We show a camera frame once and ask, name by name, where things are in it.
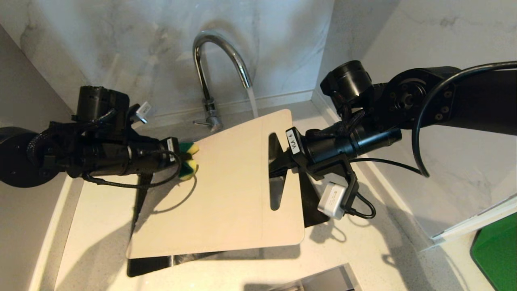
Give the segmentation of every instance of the countertop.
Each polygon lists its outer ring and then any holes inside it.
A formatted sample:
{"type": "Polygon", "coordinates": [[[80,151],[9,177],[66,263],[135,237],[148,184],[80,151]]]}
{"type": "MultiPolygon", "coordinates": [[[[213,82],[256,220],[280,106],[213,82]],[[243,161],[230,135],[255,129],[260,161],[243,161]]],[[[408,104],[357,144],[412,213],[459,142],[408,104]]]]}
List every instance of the countertop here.
{"type": "MultiPolygon", "coordinates": [[[[310,101],[291,109],[301,132],[328,124],[310,101]]],[[[363,290],[491,290],[469,255],[474,233],[416,252],[368,178],[361,193],[377,209],[306,228],[300,245],[230,251],[146,275],[126,275],[135,191],[84,183],[56,282],[57,290],[264,290],[349,263],[363,290]]],[[[135,183],[136,176],[110,177],[135,183]]]]}

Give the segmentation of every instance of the chrome faucet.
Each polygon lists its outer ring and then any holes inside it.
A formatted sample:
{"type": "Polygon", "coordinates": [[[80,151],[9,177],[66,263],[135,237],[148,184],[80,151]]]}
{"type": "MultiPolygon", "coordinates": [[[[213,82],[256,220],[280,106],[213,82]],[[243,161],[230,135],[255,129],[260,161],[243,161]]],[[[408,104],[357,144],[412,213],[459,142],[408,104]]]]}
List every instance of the chrome faucet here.
{"type": "Polygon", "coordinates": [[[223,128],[223,124],[217,116],[215,101],[208,92],[205,75],[203,73],[203,67],[201,66],[201,46],[205,42],[215,43],[230,57],[233,64],[235,65],[235,68],[237,69],[237,72],[239,73],[240,81],[242,82],[244,88],[249,88],[252,84],[242,57],[240,57],[239,53],[235,50],[233,45],[224,39],[222,35],[215,31],[201,31],[196,36],[194,45],[192,46],[192,53],[194,55],[197,76],[199,77],[199,82],[201,83],[203,94],[205,95],[203,106],[206,113],[206,122],[194,121],[194,124],[207,125],[210,127],[211,132],[218,132],[223,128]]]}

